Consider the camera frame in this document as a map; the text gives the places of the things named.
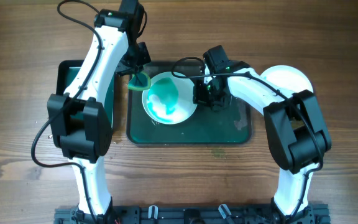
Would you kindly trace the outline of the green yellow sponge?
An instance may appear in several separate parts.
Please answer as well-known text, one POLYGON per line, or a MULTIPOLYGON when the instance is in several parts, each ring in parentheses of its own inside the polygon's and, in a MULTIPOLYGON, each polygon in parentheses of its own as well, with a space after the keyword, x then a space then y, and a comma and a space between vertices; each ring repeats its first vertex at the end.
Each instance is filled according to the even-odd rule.
POLYGON ((127 88, 129 90, 134 90, 134 91, 148 90, 150 86, 151 86, 151 79, 149 75, 144 71, 133 75, 133 77, 127 84, 127 88))

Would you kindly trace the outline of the white plate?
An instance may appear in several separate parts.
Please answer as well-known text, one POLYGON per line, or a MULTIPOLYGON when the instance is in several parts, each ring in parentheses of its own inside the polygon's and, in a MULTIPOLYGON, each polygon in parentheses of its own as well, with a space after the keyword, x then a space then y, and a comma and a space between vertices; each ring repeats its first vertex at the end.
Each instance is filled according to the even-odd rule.
POLYGON ((308 77, 299 69, 289 65, 276 65, 266 69, 260 75, 274 85, 292 90, 296 93, 303 90, 314 92, 308 77))
POLYGON ((151 78, 150 88, 142 93, 144 110, 158 123, 182 123, 196 111, 194 87, 195 84, 181 73, 159 73, 151 78))

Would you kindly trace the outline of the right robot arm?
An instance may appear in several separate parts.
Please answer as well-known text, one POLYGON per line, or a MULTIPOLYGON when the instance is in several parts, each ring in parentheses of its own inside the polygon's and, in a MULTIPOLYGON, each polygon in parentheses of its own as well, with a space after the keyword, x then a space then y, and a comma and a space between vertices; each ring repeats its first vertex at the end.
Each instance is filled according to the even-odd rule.
POLYGON ((194 103, 219 111, 236 97, 264 117, 268 147, 280 168, 273 204, 282 221, 299 220, 308 206, 311 177, 332 146, 310 81, 288 66, 279 66, 279 77, 258 75, 249 64, 229 59, 221 45, 207 50, 200 62, 194 103))

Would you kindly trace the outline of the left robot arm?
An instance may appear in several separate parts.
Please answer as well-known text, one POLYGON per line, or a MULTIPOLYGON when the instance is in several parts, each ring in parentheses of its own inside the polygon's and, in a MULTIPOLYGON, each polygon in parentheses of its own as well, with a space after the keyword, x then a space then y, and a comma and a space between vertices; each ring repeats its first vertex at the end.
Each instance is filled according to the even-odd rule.
POLYGON ((63 92, 48 99, 54 145, 75 172, 80 201, 69 218, 76 222, 118 221, 104 170, 113 114, 106 100, 116 75, 132 75, 141 90, 150 86, 143 71, 150 55, 145 43, 137 42, 146 23, 147 13, 138 1, 122 1, 117 11, 98 11, 90 28, 93 42, 79 72, 63 92))

